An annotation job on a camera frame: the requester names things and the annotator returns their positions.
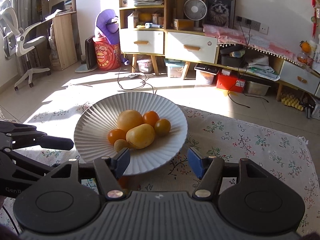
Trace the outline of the brown kiwi large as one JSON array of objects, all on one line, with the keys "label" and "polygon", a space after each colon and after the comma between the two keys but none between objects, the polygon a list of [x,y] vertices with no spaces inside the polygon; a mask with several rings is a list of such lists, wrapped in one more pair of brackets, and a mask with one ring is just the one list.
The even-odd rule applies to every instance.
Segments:
[{"label": "brown kiwi large", "polygon": [[114,142],[114,150],[119,153],[124,148],[130,148],[130,144],[124,139],[118,139]]}]

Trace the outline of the orange tomato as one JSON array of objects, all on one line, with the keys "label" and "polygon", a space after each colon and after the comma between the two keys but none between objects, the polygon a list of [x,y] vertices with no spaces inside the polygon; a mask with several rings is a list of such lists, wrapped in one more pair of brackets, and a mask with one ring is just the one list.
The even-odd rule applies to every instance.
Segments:
[{"label": "orange tomato", "polygon": [[114,143],[117,140],[126,140],[126,132],[122,129],[113,129],[109,131],[107,135],[108,141],[111,145],[114,145]]},{"label": "orange tomato", "polygon": [[148,111],[143,115],[143,121],[145,124],[149,124],[152,127],[155,126],[156,122],[160,120],[159,115],[155,111]]}]

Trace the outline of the round yellow pear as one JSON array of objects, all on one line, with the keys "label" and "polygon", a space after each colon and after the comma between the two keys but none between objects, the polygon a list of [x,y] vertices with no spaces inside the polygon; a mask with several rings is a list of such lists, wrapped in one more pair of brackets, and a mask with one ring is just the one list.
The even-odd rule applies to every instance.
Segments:
[{"label": "round yellow pear", "polygon": [[143,123],[142,115],[136,110],[125,110],[117,118],[117,127],[125,132]]}]

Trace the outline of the dark green-brown tomato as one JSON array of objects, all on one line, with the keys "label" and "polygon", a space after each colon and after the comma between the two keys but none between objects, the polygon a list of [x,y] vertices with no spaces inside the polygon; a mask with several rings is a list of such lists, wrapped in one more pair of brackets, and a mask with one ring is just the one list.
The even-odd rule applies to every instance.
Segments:
[{"label": "dark green-brown tomato", "polygon": [[167,119],[159,119],[155,123],[154,130],[159,137],[164,137],[170,132],[171,123]]}]

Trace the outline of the floral tablecloth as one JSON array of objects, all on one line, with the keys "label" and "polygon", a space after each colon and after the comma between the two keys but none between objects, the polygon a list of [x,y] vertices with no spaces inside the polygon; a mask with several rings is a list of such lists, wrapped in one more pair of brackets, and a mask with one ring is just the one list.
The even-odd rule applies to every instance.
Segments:
[{"label": "floral tablecloth", "polygon": [[[62,103],[48,109],[41,107],[25,124],[35,125],[49,135],[71,138],[82,113],[93,103],[76,103],[67,109]],[[303,198],[305,214],[298,233],[319,233],[319,180],[306,140],[274,129],[251,124],[198,109],[180,106],[188,122],[188,134],[180,152],[167,164],[148,173],[123,176],[122,187],[139,191],[193,191],[200,180],[188,165],[187,149],[194,147],[202,155],[214,155],[225,162],[252,159]],[[46,165],[60,164],[68,157],[79,159],[71,151],[48,150],[33,146],[16,150],[21,155]]]}]

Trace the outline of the white ribbed plate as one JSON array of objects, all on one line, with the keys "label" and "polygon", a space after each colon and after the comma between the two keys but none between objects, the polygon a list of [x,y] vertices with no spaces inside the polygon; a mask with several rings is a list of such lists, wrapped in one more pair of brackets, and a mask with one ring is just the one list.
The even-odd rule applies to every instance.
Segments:
[{"label": "white ribbed plate", "polygon": [[180,152],[188,134],[187,120],[180,107],[160,95],[128,92],[96,102],[78,120],[74,131],[74,144],[86,163],[102,156],[116,155],[107,134],[117,127],[117,118],[125,110],[136,110],[141,114],[155,111],[160,118],[170,121],[171,130],[167,136],[156,139],[147,148],[131,150],[130,164],[124,175],[153,171],[171,161]]}]

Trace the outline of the red box under cabinet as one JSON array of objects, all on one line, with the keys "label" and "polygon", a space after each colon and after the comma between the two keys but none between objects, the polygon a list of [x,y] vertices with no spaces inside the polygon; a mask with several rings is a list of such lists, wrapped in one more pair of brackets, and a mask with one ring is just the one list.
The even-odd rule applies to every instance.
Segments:
[{"label": "red box under cabinet", "polygon": [[244,90],[246,81],[239,79],[236,75],[223,75],[219,73],[217,75],[216,87],[218,89],[224,89],[231,92],[241,93]]}]

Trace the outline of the white office chair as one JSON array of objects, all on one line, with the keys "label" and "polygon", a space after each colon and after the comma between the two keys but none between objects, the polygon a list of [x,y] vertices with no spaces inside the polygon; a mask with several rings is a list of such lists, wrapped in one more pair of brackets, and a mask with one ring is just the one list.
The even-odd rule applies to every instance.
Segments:
[{"label": "white office chair", "polygon": [[11,6],[9,0],[5,0],[1,4],[1,36],[4,41],[4,52],[7,59],[16,55],[26,60],[28,69],[22,77],[15,83],[14,89],[18,91],[18,86],[28,80],[29,87],[33,87],[33,75],[40,73],[51,74],[50,68],[33,68],[30,64],[28,53],[36,49],[36,46],[47,40],[45,36],[38,36],[31,40],[27,40],[29,33],[37,26],[45,23],[45,21],[34,23],[23,29],[18,25],[18,19],[15,9]]}]

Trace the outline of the red printed bucket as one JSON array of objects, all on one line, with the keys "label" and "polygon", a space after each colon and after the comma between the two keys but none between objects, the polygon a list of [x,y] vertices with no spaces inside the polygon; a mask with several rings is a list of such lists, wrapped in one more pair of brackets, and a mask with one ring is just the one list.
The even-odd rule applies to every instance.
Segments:
[{"label": "red printed bucket", "polygon": [[100,70],[109,71],[121,67],[120,44],[110,44],[106,37],[93,37],[97,65]]}]

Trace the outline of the white wooden drawer cabinet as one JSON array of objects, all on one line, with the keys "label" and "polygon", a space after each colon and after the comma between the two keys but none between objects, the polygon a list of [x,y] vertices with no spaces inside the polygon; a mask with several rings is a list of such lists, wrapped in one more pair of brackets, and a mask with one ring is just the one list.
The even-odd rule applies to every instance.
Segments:
[{"label": "white wooden drawer cabinet", "polygon": [[218,54],[217,38],[191,31],[166,31],[164,55],[166,59],[184,62],[181,79],[184,80],[191,63],[214,65]]}]

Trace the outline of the wooden desk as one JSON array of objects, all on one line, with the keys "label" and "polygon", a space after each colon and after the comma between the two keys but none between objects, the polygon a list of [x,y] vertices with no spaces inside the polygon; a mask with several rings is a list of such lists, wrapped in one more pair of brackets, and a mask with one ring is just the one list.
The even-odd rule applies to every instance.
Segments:
[{"label": "wooden desk", "polygon": [[48,24],[50,62],[64,70],[77,62],[75,36],[76,0],[36,0],[37,12]]}]

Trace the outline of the purple plush toy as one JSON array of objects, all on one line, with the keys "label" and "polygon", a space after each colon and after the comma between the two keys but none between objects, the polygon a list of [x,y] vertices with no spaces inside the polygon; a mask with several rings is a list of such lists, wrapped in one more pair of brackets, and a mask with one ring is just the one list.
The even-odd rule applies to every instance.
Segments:
[{"label": "purple plush toy", "polygon": [[101,11],[95,20],[95,37],[106,37],[109,44],[119,43],[119,23],[118,16],[113,9]]}]

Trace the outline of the small white fan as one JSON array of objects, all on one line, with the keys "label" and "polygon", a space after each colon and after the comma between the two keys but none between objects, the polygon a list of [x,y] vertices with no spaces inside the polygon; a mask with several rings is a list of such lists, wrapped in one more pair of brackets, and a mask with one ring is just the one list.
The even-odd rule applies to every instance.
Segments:
[{"label": "small white fan", "polygon": [[202,0],[187,0],[184,4],[184,14],[190,20],[200,21],[207,14],[207,6]]}]

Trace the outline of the framed cat picture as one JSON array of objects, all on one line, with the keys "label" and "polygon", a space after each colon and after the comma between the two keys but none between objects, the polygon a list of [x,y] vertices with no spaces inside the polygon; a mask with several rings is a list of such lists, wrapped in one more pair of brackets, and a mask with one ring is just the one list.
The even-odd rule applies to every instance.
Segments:
[{"label": "framed cat picture", "polygon": [[233,29],[236,0],[203,0],[207,14],[202,24]]}]

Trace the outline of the wooden shelf cabinet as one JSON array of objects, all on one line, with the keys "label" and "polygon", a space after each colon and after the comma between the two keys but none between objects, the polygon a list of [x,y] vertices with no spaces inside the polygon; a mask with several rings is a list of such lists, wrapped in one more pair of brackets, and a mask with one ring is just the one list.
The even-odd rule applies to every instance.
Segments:
[{"label": "wooden shelf cabinet", "polygon": [[174,0],[119,0],[119,38],[121,52],[132,56],[132,71],[138,57],[151,59],[159,74],[157,57],[165,52],[165,31],[172,22]]}]

